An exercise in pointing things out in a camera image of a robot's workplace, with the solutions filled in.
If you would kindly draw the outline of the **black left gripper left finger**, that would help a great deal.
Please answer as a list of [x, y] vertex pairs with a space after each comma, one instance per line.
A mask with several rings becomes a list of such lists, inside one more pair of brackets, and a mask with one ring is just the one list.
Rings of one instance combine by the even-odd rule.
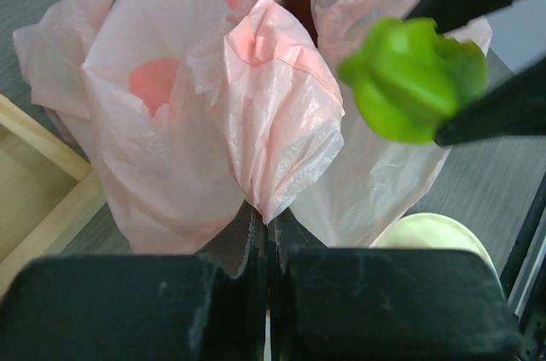
[[243, 204], [191, 255], [49, 256], [1, 302], [4, 360], [260, 360], [266, 229]]

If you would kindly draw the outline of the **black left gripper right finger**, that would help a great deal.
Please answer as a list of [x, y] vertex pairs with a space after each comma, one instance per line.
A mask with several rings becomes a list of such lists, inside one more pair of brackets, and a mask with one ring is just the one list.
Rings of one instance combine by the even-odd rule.
[[291, 213], [269, 228], [274, 360], [511, 360], [497, 273], [455, 249], [326, 247]]

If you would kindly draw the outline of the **green fake fruit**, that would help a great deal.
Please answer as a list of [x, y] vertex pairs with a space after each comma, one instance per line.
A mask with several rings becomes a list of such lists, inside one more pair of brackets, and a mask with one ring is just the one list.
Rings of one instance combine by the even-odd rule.
[[387, 17], [338, 66], [357, 110], [385, 139], [433, 143], [438, 129], [485, 94], [485, 54], [473, 41], [437, 33], [430, 18]]

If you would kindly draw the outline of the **wooden clothes rack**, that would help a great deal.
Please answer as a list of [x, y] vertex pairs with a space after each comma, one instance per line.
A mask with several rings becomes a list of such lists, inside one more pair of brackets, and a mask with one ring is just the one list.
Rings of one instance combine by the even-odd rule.
[[1, 98], [1, 290], [30, 261], [60, 253], [106, 199], [91, 164]]

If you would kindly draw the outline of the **pink plastic bag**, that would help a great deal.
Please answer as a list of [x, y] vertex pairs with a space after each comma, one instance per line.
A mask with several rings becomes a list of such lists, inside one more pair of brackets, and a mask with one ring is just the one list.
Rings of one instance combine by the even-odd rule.
[[138, 253], [193, 253], [243, 201], [367, 246], [447, 152], [375, 135], [335, 77], [418, 0], [62, 0], [14, 32], [32, 100], [89, 157]]

